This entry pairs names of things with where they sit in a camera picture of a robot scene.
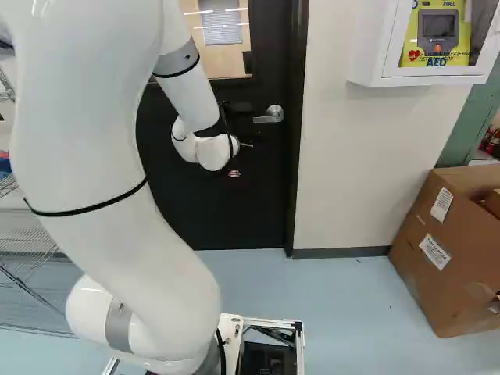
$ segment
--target light blue floor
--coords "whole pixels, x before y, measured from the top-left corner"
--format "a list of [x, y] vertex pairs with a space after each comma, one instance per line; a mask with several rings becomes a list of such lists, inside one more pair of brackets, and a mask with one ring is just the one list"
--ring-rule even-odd
[[[500, 374], [500, 330], [436, 338], [385, 258], [293, 261], [281, 250], [200, 256], [220, 283], [225, 312], [304, 320], [307, 375]], [[100, 375], [108, 359], [82, 341], [6, 331], [0, 348], [2, 375]]]

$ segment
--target aed screen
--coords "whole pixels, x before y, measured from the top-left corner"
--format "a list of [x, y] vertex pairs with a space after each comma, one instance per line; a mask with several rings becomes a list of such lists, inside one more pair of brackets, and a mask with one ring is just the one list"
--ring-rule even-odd
[[424, 37], [454, 37], [455, 15], [439, 14], [423, 16]]

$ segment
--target aed cabinet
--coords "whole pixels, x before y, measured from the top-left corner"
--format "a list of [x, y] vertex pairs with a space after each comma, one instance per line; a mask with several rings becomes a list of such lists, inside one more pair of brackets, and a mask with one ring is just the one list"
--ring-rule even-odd
[[348, 80], [371, 88], [484, 84], [499, 0], [358, 0]]

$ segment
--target cardboard box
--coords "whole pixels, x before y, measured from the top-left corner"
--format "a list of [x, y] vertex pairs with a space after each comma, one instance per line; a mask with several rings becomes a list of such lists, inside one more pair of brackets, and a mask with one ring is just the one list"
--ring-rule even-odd
[[500, 165], [432, 170], [390, 260], [441, 338], [500, 327], [500, 220], [476, 202]]
[[488, 194], [483, 202], [483, 206], [490, 213], [500, 219], [500, 189], [494, 189]]

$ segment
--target wall baseboard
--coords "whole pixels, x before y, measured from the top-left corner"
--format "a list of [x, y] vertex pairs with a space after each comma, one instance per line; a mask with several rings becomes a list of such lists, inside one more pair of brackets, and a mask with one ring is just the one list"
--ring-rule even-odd
[[324, 259], [386, 256], [390, 248], [390, 245], [367, 248], [294, 248], [291, 257], [293, 259]]

